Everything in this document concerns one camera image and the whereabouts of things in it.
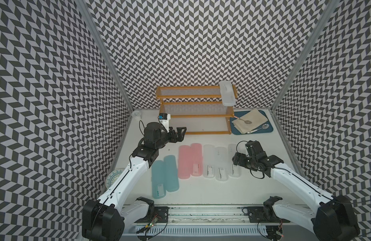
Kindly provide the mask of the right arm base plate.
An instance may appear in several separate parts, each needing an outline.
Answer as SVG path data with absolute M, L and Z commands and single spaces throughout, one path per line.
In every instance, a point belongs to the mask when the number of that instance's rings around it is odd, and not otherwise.
M 290 223 L 290 221 L 278 218 L 271 208 L 264 206 L 248 206 L 242 209 L 248 216 L 250 223 Z

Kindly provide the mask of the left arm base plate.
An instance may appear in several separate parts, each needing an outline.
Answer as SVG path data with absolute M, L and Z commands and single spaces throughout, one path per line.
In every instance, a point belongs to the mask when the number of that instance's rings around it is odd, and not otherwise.
M 168 214 L 169 214 L 169 207 L 168 206 L 155 206 L 152 210 L 149 210 L 147 215 L 137 220 L 136 224 L 148 224 L 151 223 L 154 219 L 157 219 L 155 223 L 167 223 L 168 221 Z

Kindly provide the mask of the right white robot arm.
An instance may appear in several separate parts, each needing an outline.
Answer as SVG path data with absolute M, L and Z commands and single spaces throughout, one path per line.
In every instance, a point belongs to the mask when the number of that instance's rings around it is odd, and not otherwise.
M 281 158 L 268 156 L 258 141 L 247 141 L 245 148 L 245 154 L 234 154 L 234 165 L 250 172 L 260 171 L 263 177 L 278 181 L 306 204 L 302 207 L 271 196 L 263 203 L 261 212 L 255 212 L 254 208 L 247 212 L 252 223 L 289 221 L 312 232 L 320 241 L 351 241 L 360 235 L 357 216 L 348 197 L 334 196 L 315 186 Z

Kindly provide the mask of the clear pencil case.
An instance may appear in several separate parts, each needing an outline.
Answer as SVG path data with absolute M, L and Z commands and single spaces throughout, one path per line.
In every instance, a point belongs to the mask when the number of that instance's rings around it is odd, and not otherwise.
M 228 151 L 224 147 L 215 148 L 215 178 L 218 181 L 228 180 Z
M 233 84 L 229 81 L 220 81 L 220 94 L 222 104 L 227 107 L 233 107 L 236 104 L 236 97 L 234 93 Z
M 213 145 L 203 146 L 203 176 L 207 179 L 215 177 L 214 170 L 215 147 Z
M 228 158 L 229 158 L 229 176 L 233 178 L 239 178 L 241 176 L 241 169 L 240 166 L 234 165 L 232 161 L 233 157 L 236 154 L 236 144 L 229 144 L 228 145 Z

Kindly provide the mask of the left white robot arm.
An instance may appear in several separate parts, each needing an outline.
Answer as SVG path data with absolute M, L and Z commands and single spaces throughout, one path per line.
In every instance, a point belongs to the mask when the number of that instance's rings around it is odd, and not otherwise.
M 154 202 L 138 198 L 125 207 L 127 197 L 139 179 L 152 166 L 159 150 L 168 143 L 184 140 L 186 127 L 172 127 L 162 122 L 148 123 L 143 138 L 129 157 L 129 163 L 116 181 L 97 199 L 89 200 L 82 210 L 82 236 L 89 241 L 119 241 L 124 229 L 151 215 Z

